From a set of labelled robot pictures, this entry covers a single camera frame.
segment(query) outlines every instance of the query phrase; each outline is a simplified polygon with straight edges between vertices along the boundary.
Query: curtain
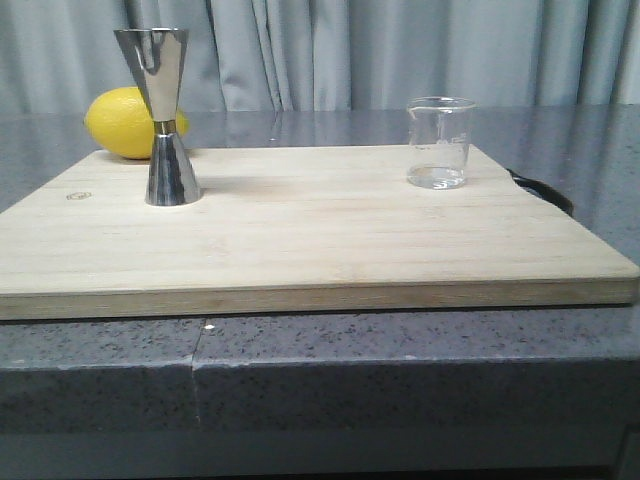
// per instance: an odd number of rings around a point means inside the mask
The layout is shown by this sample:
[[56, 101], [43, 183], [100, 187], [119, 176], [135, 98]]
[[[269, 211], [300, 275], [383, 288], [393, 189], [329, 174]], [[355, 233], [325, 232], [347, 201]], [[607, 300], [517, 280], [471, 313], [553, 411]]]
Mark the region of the curtain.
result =
[[186, 111], [640, 103], [640, 0], [0, 0], [0, 113], [133, 85], [113, 29], [190, 30]]

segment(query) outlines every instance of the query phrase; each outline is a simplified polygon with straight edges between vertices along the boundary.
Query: jigger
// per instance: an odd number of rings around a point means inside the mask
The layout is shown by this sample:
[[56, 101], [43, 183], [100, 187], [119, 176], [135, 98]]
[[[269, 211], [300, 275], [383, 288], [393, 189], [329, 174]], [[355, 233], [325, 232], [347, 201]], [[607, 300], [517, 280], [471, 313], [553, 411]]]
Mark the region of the jigger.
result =
[[176, 129], [189, 32], [149, 28], [114, 33], [154, 124], [146, 201], [161, 206], [195, 202], [202, 192]]

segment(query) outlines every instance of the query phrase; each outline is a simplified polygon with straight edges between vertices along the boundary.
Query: speckled stone surface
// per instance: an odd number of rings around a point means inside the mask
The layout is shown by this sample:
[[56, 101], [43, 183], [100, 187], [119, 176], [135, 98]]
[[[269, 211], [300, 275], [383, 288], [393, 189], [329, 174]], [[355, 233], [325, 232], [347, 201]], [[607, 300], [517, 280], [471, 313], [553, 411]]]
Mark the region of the speckled stone surface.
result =
[[[640, 263], [640, 107], [477, 113], [476, 145], [561, 190], [579, 222]], [[398, 111], [190, 117], [188, 147], [407, 139]], [[0, 127], [0, 210], [96, 148], [79, 116]], [[615, 435], [638, 422], [638, 305], [0, 323], [0, 439], [594, 424]], [[589, 456], [566, 443], [550, 452]], [[602, 448], [597, 458], [617, 446]]]

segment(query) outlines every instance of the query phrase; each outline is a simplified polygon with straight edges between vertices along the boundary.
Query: cutting board edge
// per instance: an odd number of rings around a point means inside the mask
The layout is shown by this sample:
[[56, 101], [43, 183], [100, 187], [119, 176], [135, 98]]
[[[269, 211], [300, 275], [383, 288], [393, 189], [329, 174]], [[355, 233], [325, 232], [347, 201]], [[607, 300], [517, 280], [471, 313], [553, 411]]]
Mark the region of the cutting board edge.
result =
[[96, 319], [134, 316], [193, 316], [346, 310], [411, 310], [473, 307], [541, 307], [631, 305], [640, 298], [640, 279], [555, 281], [501, 281], [502, 300], [496, 305], [496, 282], [421, 285], [359, 285], [287, 287], [253, 290], [201, 289], [186, 292], [147, 291], [68, 295], [0, 296], [0, 321], [42, 319]]

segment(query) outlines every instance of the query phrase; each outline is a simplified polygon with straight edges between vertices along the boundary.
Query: black handle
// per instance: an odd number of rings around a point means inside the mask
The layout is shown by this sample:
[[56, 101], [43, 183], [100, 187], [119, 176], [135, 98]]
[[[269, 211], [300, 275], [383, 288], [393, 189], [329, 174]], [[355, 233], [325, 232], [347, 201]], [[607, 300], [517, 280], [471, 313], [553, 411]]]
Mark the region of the black handle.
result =
[[567, 215], [573, 216], [573, 203], [571, 203], [571, 200], [562, 195], [556, 189], [551, 188], [546, 183], [542, 183], [538, 180], [532, 180], [531, 178], [518, 175], [516, 172], [508, 168], [507, 171], [511, 174], [513, 181], [520, 187], [555, 205]]

